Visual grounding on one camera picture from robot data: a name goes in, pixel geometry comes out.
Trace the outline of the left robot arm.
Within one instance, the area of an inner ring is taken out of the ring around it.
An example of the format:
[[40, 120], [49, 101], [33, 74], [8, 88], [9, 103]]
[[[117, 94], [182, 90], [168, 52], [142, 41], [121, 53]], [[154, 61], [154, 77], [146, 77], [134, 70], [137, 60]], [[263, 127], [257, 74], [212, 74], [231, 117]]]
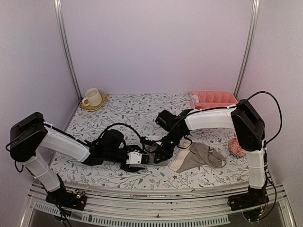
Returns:
[[68, 192], [61, 177], [38, 153], [38, 147], [68, 155], [87, 166], [116, 162], [122, 170], [131, 173], [142, 170], [140, 165], [150, 161], [143, 148], [127, 145], [123, 134], [114, 129], [105, 130], [93, 142], [80, 141], [47, 123], [39, 112], [12, 126], [10, 142], [5, 146], [12, 159], [40, 181], [47, 192], [48, 203], [77, 210], [83, 210], [86, 205], [85, 192], [79, 189]]

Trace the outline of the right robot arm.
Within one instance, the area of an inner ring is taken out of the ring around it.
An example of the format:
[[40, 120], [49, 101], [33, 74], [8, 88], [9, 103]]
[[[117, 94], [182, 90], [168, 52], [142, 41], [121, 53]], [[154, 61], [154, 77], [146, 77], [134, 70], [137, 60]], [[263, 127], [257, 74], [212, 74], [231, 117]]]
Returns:
[[155, 150], [156, 164], [170, 159], [174, 148], [191, 131], [212, 128], [235, 130], [238, 143], [247, 157], [250, 178], [248, 192], [230, 196], [228, 205], [232, 210], [240, 210], [269, 202], [265, 123], [249, 101], [241, 100], [234, 106], [205, 110], [186, 109], [179, 115], [163, 110], [155, 121], [167, 131]]

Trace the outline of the taupe underwear cream waistband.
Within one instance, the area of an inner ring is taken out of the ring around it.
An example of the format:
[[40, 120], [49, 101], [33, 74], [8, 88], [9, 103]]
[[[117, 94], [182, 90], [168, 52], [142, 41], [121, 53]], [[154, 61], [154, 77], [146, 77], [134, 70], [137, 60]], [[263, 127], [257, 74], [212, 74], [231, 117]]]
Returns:
[[169, 166], [176, 173], [205, 165], [213, 168], [222, 168], [226, 165], [226, 158], [215, 148], [206, 144], [185, 140], [181, 147], [182, 149]]

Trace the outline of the grey boxer briefs white trim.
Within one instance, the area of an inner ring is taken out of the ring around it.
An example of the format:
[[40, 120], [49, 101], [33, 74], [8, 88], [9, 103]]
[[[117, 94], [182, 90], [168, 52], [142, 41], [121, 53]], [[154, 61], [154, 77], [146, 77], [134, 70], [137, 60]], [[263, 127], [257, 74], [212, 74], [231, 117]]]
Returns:
[[158, 144], [152, 144], [151, 146], [146, 146], [145, 151], [147, 153], [153, 154], [156, 152], [156, 149], [158, 148]]

